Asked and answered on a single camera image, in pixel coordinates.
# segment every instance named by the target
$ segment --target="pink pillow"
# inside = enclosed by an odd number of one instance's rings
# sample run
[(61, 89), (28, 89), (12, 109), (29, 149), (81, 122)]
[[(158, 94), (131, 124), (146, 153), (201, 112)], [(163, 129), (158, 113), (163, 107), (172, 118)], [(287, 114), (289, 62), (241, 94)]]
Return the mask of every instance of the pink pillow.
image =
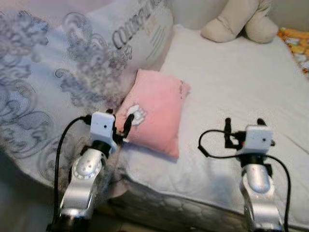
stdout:
[(189, 90), (187, 83), (172, 75), (139, 70), (116, 114), (117, 129), (122, 131), (126, 118), (133, 113), (129, 142), (178, 158), (178, 129)]

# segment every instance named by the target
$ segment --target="gray fabric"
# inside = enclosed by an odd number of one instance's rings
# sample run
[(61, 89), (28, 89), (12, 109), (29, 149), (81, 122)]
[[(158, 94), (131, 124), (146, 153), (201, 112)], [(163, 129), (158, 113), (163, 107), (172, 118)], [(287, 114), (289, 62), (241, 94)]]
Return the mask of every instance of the gray fabric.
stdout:
[[(126, 178), (129, 191), (112, 199), (114, 211), (147, 226), (170, 232), (246, 232), (243, 215), (185, 197), (161, 194)], [(302, 229), (289, 227), (291, 232)]]
[[(170, 1), (55, 1), (48, 14), (54, 18), (44, 20), (36, 14), (48, 11), (49, 1), (42, 7), (37, 0), (12, 2), (0, 12), (0, 145), (25, 174), (52, 186), (66, 125), (78, 116), (117, 110), (137, 69), (151, 67), (166, 49)], [(89, 11), (73, 11), (78, 8)], [(70, 129), (61, 152), (60, 189), (88, 138), (83, 123)], [(109, 161), (104, 182), (117, 160)]]

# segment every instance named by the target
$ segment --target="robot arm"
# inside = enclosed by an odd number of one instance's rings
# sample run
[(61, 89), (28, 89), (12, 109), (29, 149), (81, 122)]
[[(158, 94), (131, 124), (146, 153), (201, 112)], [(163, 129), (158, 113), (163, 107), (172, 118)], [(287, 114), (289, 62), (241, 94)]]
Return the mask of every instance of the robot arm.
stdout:
[(92, 145), (73, 164), (71, 181), (60, 204), (60, 216), (48, 232), (86, 232), (92, 217), (98, 193), (99, 176), (109, 155), (116, 151), (117, 144), (128, 135), (134, 116), (125, 122), (124, 132), (118, 133), (115, 116), (109, 113), (94, 113), (91, 118)]
[(264, 157), (272, 144), (272, 131), (266, 125), (247, 126), (243, 147), (236, 152), (242, 167), (240, 191), (245, 206), (244, 214), (249, 230), (279, 232), (282, 221), (274, 200), (275, 186), (272, 181), (271, 166), (264, 164)]
[[(208, 132), (222, 132), (225, 134), (225, 148), (236, 149), (236, 155), (217, 157), (210, 155), (201, 145), (201, 138)], [(262, 119), (258, 119), (257, 126), (247, 126), (246, 131), (232, 133), (231, 119), (225, 120), (225, 129), (208, 130), (199, 139), (199, 150), (206, 156), (217, 159), (237, 158), (242, 167), (242, 179), (240, 191), (244, 198), (244, 215), (251, 232), (281, 232), (288, 231), (287, 215), (290, 198), (290, 177), (285, 165), (272, 156), (267, 155), (271, 146), (275, 145), (272, 140), (272, 131)], [(238, 144), (231, 140), (234, 137)], [(265, 164), (266, 157), (278, 161), (285, 169), (288, 177), (288, 201), (285, 212), (285, 230), (274, 200), (275, 186), (272, 180), (270, 164)]]

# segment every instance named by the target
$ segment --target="white mattress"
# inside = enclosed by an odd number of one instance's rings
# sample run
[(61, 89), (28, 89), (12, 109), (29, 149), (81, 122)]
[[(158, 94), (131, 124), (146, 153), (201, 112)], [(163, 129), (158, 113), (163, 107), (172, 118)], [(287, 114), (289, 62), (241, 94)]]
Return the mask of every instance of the white mattress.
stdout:
[(199, 228), (196, 232), (248, 231), (240, 214), (160, 194), (131, 181), (126, 184), (129, 191), (111, 201), (113, 210), (121, 217), (169, 232), (195, 232), (192, 228)]
[[(180, 158), (172, 160), (149, 149), (125, 145), (120, 170), (134, 182), (156, 192), (243, 212), (239, 190), (240, 163), (235, 159), (205, 158), (197, 149), (200, 134), (223, 129), (244, 130), (259, 117), (274, 130), (277, 145), (269, 154), (281, 159), (292, 178), (289, 223), (309, 229), (309, 80), (279, 39), (257, 44), (243, 37), (213, 43), (198, 31), (175, 26), (162, 72), (192, 87), (184, 105), (179, 130)], [(213, 154), (224, 149), (222, 135), (203, 142)], [(284, 215), (287, 182), (284, 170), (273, 163), (276, 201)]]

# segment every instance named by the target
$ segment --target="stuffed animal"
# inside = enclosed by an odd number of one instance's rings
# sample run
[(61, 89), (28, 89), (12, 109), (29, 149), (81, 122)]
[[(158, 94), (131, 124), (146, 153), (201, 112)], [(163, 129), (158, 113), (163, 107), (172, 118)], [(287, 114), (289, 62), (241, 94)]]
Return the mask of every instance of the stuffed animal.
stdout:
[(272, 0), (229, 0), (221, 14), (201, 31), (215, 42), (236, 38), (245, 27), (249, 39), (269, 43), (278, 33), (278, 26), (267, 16)]

